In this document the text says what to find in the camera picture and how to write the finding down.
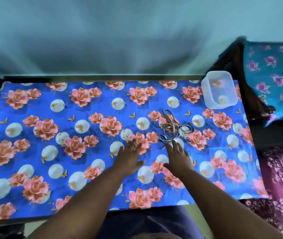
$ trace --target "transparent plastic box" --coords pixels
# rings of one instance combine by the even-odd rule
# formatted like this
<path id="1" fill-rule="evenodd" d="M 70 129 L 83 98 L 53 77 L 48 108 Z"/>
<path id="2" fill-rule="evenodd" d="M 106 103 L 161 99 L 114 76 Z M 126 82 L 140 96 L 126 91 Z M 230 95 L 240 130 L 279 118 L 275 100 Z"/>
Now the transparent plastic box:
<path id="1" fill-rule="evenodd" d="M 232 76 L 227 71 L 209 71 L 201 81 L 201 88 L 209 109 L 224 109 L 238 102 Z"/>

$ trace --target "left hand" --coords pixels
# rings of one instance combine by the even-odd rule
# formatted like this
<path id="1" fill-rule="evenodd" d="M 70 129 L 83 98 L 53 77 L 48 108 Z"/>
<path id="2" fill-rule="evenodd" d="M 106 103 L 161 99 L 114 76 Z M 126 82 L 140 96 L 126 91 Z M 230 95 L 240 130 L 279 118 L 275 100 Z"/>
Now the left hand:
<path id="1" fill-rule="evenodd" d="M 145 161 L 137 161 L 142 144 L 140 143 L 136 148 L 135 144 L 136 140 L 134 139 L 127 143 L 125 149 L 124 147 L 120 147 L 117 158 L 112 166 L 112 168 L 117 169 L 123 176 L 132 175 L 145 164 Z"/>

